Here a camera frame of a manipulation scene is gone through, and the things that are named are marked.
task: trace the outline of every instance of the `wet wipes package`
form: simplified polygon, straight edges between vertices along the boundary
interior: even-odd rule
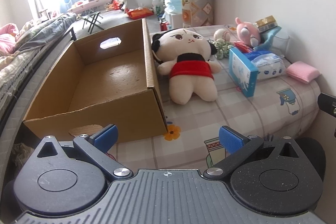
[[[258,77],[258,68],[237,48],[229,54],[229,74],[246,97],[252,97]]]
[[[260,55],[254,58],[251,63],[259,70],[257,80],[282,75],[286,69],[282,59],[274,53]]]

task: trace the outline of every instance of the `doll leg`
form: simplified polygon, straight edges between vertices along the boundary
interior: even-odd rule
[[[194,91],[191,75],[176,75],[169,80],[170,98],[177,104],[185,105]]]
[[[217,99],[217,88],[212,78],[206,76],[197,76],[194,92],[207,102]]]

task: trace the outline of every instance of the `silver bolt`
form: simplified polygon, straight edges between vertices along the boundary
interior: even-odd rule
[[[211,176],[220,176],[221,174],[223,174],[223,170],[218,167],[211,167],[207,170],[207,173]]]
[[[113,171],[113,174],[115,174],[118,177],[125,177],[128,176],[131,173],[131,171],[125,167],[117,168]]]

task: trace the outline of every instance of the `toy eye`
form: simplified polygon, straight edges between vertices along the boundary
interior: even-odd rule
[[[178,40],[181,40],[183,38],[182,35],[180,35],[180,34],[174,35],[174,37]]]

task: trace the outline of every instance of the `blue and white box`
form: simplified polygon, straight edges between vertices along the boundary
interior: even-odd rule
[[[246,97],[252,97],[258,77],[258,68],[237,48],[229,54],[229,74]]]

